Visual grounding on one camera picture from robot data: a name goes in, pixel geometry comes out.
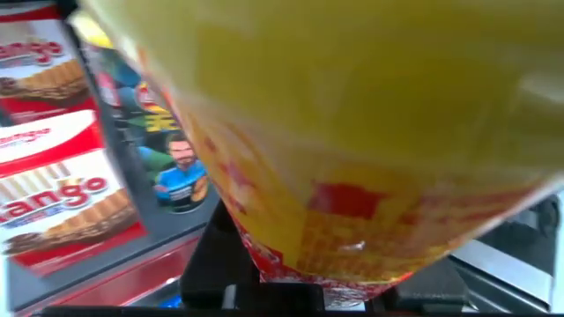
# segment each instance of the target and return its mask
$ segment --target product display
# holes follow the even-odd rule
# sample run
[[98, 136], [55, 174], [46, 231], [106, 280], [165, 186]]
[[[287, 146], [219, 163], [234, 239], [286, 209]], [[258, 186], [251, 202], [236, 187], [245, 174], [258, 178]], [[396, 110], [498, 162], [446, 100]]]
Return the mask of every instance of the product display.
[[0, 7], [0, 116], [12, 124], [96, 109], [50, 3]]
[[0, 134], [4, 254], [48, 274], [145, 234], [108, 161], [93, 111]]
[[111, 107], [124, 142], [137, 148], [161, 205], [174, 213], [194, 210], [207, 195], [206, 171], [160, 90], [128, 66], [85, 12], [74, 13], [70, 22], [83, 41], [100, 96]]

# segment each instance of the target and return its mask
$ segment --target man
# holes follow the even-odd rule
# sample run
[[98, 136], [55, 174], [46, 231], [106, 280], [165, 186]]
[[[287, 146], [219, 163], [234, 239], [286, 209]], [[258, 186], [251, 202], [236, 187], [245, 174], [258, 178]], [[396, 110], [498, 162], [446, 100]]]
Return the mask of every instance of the man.
[[194, 209], [205, 198], [208, 180], [204, 164], [197, 159], [192, 144], [183, 133], [174, 133], [167, 138], [168, 154], [176, 167], [160, 172], [157, 176], [157, 197], [170, 204], [176, 212]]

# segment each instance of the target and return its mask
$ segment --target grey surface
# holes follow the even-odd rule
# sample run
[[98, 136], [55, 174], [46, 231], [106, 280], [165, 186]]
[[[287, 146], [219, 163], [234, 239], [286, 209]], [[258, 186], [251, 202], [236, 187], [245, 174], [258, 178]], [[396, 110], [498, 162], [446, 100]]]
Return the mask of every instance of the grey surface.
[[511, 255], [478, 240], [468, 242], [452, 255], [536, 299], [547, 304], [551, 301], [553, 278], [544, 271]]

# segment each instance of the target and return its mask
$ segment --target snack box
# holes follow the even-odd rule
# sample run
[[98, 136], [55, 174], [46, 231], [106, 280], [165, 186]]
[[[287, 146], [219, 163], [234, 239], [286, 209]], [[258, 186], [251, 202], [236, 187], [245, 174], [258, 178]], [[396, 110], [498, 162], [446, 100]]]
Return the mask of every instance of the snack box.
[[3, 126], [96, 109], [52, 3], [0, 6]]
[[0, 129], [0, 250], [45, 275], [145, 235], [95, 113]]

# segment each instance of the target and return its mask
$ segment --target plastic packaging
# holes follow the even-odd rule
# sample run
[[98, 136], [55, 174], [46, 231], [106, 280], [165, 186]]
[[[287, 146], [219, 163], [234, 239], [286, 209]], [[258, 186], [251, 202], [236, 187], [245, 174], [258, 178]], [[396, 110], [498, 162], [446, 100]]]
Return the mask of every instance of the plastic packaging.
[[564, 3], [87, 0], [263, 280], [364, 300], [559, 186]]

